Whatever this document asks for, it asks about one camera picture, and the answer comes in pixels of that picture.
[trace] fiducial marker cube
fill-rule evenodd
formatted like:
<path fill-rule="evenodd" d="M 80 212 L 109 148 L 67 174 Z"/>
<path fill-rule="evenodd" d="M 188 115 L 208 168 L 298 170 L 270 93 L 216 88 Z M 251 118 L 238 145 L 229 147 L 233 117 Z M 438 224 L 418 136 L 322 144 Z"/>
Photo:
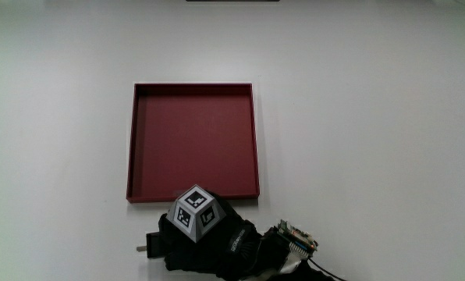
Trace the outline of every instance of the fiducial marker cube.
<path fill-rule="evenodd" d="M 194 185 L 175 202 L 167 219 L 195 243 L 225 217 L 217 200 Z"/>

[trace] tray rim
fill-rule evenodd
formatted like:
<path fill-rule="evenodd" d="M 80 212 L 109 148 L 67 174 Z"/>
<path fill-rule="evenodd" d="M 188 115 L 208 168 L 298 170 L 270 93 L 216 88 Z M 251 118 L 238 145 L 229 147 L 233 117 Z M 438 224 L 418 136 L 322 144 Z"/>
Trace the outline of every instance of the tray rim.
<path fill-rule="evenodd" d="M 252 145 L 253 145 L 253 153 L 254 153 L 254 177 L 255 177 L 255 191 L 252 193 L 240 194 L 240 195 L 226 195 L 223 196 L 225 199 L 257 199 L 260 195 L 260 180 L 259 180 L 259 173 L 258 173 L 258 154 L 257 154 L 257 137 L 256 137 L 256 128 L 255 128 L 255 114 L 254 114 L 254 93 L 253 93 L 253 85 L 250 82 L 213 82 L 213 83 L 134 83 L 133 85 L 133 108 L 132 108 L 132 124 L 130 129 L 130 147 L 129 147 L 129 167 L 128 167 L 128 174 L 127 174 L 127 188 L 126 188 L 126 199 L 127 201 L 132 203 L 151 203 L 151 202 L 170 202 L 174 201 L 179 195 L 175 197 L 133 197 L 133 150 L 135 149 L 135 140 L 137 137 L 137 113 L 138 113 L 138 106 L 139 106 L 139 97 L 141 94 L 137 92 L 138 89 L 142 87 L 248 87 L 249 94 L 248 100 L 250 103 L 250 117 L 251 117 L 251 131 L 252 131 Z"/>

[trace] black cable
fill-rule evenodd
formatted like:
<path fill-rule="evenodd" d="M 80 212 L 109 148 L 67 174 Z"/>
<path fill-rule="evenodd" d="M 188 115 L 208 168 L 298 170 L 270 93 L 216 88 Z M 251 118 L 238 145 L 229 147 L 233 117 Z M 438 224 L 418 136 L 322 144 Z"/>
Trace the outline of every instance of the black cable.
<path fill-rule="evenodd" d="M 331 274 L 330 272 L 326 271 L 326 269 L 323 269 L 321 266 L 319 266 L 317 263 L 315 263 L 315 261 L 313 261 L 311 258 L 309 258 L 309 261 L 311 261 L 314 265 L 316 265 L 318 267 L 318 269 L 322 270 L 323 272 L 326 272 L 328 273 L 331 277 L 334 277 L 334 278 L 337 278 L 338 280 L 340 281 L 347 281 L 345 279 L 342 279 L 342 278 L 339 278 L 337 276 L 334 276 L 333 274 Z"/>

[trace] black glove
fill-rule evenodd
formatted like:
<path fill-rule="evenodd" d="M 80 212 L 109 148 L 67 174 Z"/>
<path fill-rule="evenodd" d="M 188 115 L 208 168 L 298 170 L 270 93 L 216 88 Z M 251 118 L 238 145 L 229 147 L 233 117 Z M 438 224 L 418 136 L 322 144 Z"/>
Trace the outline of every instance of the black glove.
<path fill-rule="evenodd" d="M 161 216 L 160 237 L 170 248 L 165 256 L 166 268 L 213 273 L 227 281 L 255 276 L 267 269 L 279 270 L 289 249 L 272 238 L 274 232 L 262 237 L 253 223 L 242 219 L 226 200 L 208 193 L 217 200 L 226 216 L 197 243 L 167 220 L 166 214 Z"/>

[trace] red square tray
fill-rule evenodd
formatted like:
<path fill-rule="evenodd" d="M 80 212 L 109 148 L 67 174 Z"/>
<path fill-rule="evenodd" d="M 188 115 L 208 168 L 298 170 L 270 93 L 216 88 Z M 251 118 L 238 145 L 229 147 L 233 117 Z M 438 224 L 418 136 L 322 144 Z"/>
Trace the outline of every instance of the red square tray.
<path fill-rule="evenodd" d="M 259 195 L 251 84 L 136 84 L 126 199 Z"/>

